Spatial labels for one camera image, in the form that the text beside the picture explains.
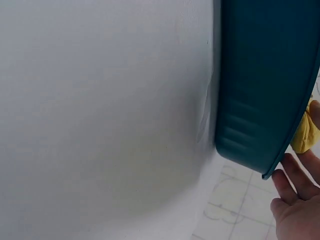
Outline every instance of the white wall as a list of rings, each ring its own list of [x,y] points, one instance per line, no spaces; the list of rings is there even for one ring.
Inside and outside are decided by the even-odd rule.
[[[0,2],[0,239],[190,237],[222,167],[212,24],[211,0]]]

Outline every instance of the white floor tile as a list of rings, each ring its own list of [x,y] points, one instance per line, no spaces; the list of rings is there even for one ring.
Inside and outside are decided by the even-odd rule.
[[[273,220],[272,220],[271,225],[272,225],[273,227],[275,227],[275,226],[276,226],[276,220],[275,220],[275,219],[273,219]]]
[[[268,235],[266,236],[265,240],[278,240],[275,227],[273,227],[273,226],[270,227]]]
[[[274,185],[274,182],[272,181],[271,177],[268,180],[263,180],[261,173],[256,172],[256,171],[253,172],[250,184],[254,185],[260,189],[264,189],[268,192],[272,192],[272,193],[277,192],[275,185]]]
[[[240,214],[269,225],[273,219],[270,203],[276,196],[276,193],[270,193],[250,185]]]
[[[209,202],[223,209],[238,213],[248,184],[238,179],[221,175]]]
[[[245,218],[235,225],[231,240],[266,240],[268,230],[269,226]]]
[[[248,182],[252,173],[252,170],[242,166],[233,161],[227,160],[222,169],[222,173],[230,177],[240,179],[242,181]]]
[[[237,215],[208,204],[193,234],[204,240],[228,240]]]

